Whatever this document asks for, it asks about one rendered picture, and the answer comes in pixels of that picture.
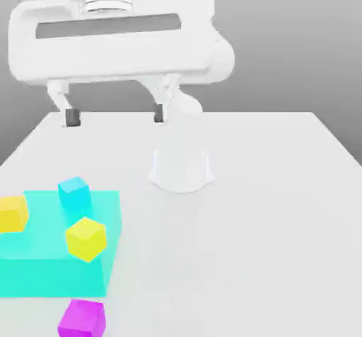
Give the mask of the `small magenta cube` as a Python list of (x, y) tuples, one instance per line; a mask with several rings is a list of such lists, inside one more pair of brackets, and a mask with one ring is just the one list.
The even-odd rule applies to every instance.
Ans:
[(59, 337), (103, 337), (105, 328), (103, 303), (72, 299), (57, 330)]

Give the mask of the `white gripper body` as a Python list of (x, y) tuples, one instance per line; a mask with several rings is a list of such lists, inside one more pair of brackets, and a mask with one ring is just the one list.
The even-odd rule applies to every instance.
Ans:
[[(227, 79), (235, 64), (230, 43), (212, 23), (214, 0), (135, 0), (130, 12), (81, 13), (73, 0), (23, 1), (8, 23), (8, 64), (27, 84), (89, 83), (178, 74), (181, 84)], [(51, 38), (54, 27), (89, 21), (83, 36)], [(122, 33), (97, 34), (107, 24)]]

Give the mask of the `small orange cube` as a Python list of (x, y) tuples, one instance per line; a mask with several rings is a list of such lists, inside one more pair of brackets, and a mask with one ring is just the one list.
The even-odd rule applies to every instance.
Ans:
[(0, 233), (23, 232), (28, 218), (24, 195), (0, 197)]

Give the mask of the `small yellow cube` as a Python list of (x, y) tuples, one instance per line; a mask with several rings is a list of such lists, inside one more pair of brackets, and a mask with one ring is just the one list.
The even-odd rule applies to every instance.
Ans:
[(87, 263), (93, 261), (107, 247), (104, 224), (83, 217), (66, 230), (69, 254)]

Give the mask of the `large turquoise box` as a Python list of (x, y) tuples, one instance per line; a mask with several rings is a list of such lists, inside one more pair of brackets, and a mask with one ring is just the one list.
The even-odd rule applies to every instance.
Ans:
[(91, 192), (84, 215), (106, 228), (107, 247), (92, 262), (72, 256), (66, 230), (80, 218), (55, 190), (25, 192), (29, 220), (19, 233), (0, 233), (0, 297), (105, 297), (122, 229), (119, 193)]

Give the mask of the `small blue cube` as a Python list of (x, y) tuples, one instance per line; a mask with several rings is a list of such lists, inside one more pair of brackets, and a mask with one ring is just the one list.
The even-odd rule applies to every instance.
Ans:
[(79, 176), (60, 182), (58, 194), (63, 208), (68, 212), (83, 211), (91, 206), (90, 188)]

